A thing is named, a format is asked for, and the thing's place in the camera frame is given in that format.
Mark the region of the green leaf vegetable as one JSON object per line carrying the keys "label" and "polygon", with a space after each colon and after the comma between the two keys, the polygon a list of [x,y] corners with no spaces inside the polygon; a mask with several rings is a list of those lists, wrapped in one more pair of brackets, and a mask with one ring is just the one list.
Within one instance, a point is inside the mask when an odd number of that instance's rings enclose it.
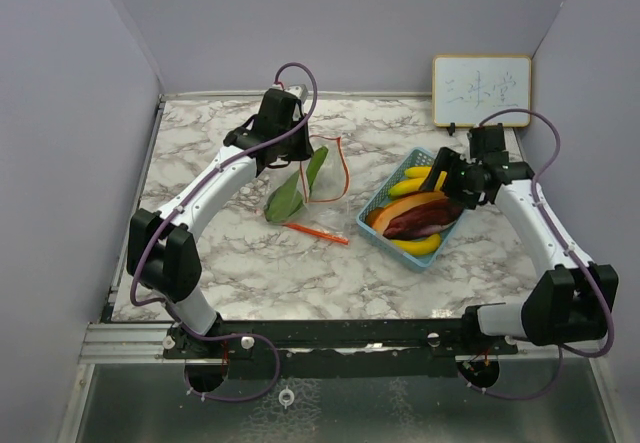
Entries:
{"label": "green leaf vegetable", "polygon": [[264,206],[264,216],[269,223],[284,224],[305,205],[328,153],[326,146],[320,147],[308,161],[305,170],[300,168],[292,173],[269,195]]}

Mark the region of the clear orange zip bag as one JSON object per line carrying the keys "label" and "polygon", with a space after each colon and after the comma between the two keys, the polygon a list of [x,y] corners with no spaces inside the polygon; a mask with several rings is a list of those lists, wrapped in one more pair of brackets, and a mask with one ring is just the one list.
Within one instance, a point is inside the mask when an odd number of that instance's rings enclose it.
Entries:
{"label": "clear orange zip bag", "polygon": [[319,239],[346,246],[347,217],[349,203],[347,194],[350,187],[350,172],[339,136],[328,137],[313,135],[310,137],[313,154],[322,146],[329,149],[325,163],[321,167],[310,198],[305,205],[284,224],[269,223],[264,216],[264,206],[269,195],[300,168],[306,169],[308,161],[294,162],[277,170],[269,177],[268,193],[263,201],[262,214],[267,223],[304,233]]}

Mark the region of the red orange papaya slice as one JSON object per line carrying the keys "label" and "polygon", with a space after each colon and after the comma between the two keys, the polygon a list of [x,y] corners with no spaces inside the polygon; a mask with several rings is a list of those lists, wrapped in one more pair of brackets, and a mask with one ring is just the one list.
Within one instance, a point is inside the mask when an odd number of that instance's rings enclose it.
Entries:
{"label": "red orange papaya slice", "polygon": [[399,233],[421,226],[453,225],[463,211],[463,206],[442,192],[419,192],[374,209],[365,223],[384,238],[393,240]]}

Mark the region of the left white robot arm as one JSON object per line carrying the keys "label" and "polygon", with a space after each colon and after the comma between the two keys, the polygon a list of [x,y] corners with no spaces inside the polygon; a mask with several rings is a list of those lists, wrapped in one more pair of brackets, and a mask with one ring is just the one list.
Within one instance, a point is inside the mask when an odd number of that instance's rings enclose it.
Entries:
{"label": "left white robot arm", "polygon": [[304,162],[315,155],[303,85],[275,83],[256,114],[229,131],[213,161],[186,188],[155,211],[137,209],[128,233],[126,271],[131,286],[144,286],[189,328],[186,345],[206,358],[220,348],[213,327],[218,312],[200,286],[197,242],[213,217],[243,186],[277,161]]}

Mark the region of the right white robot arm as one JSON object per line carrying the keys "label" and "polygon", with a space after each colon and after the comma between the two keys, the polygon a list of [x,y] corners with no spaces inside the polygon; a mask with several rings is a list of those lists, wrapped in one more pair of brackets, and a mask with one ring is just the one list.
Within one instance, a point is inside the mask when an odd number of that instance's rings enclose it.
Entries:
{"label": "right white robot arm", "polygon": [[520,238],[538,281],[521,303],[467,308],[461,346],[481,354],[496,337],[568,348],[611,336],[619,282],[614,268],[595,263],[570,237],[529,164],[510,161],[501,126],[473,128],[468,138],[467,156],[439,149],[422,188],[440,188],[467,209],[494,205]]}

